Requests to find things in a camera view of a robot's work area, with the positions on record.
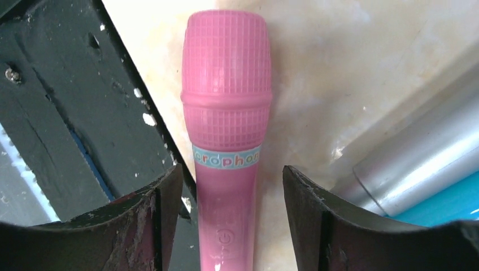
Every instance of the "power symbol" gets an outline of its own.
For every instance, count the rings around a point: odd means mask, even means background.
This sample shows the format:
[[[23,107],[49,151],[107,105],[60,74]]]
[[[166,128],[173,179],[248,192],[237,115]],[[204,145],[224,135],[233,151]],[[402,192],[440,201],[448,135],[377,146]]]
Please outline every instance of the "power symbol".
[[[217,240],[223,246],[233,243],[234,234],[230,230],[218,230],[216,232]]]

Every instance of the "metal tube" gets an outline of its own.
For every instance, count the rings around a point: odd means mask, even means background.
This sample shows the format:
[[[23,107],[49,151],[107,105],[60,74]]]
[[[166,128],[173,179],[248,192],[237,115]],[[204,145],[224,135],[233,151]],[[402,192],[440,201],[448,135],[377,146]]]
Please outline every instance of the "metal tube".
[[[331,192],[395,216],[479,171],[479,77],[375,149]]]

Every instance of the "bright blue plastic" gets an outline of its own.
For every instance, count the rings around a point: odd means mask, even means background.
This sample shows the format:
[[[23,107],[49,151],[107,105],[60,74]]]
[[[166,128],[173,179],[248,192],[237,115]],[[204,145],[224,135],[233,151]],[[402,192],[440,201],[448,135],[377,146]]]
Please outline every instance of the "bright blue plastic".
[[[393,219],[427,227],[452,220],[479,220],[479,172],[393,217]]]

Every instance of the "microphone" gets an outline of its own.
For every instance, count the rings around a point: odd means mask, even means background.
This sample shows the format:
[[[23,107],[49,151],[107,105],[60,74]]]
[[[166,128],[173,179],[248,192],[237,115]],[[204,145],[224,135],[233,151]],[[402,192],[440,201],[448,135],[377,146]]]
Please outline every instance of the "microphone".
[[[251,271],[255,179],[272,101],[261,16],[208,10],[189,18],[181,100],[193,144],[201,270]]]

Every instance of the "cream countertop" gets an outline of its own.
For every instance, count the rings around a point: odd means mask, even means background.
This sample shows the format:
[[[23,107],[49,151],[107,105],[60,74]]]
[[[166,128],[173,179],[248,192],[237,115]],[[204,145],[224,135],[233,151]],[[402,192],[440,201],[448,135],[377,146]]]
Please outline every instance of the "cream countertop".
[[[257,271],[297,269],[283,165],[331,188],[327,176],[345,174],[408,124],[411,111],[476,60],[466,52],[479,50],[473,0],[103,1],[192,173],[180,101],[187,19],[211,8],[266,19],[275,98],[258,177]]]

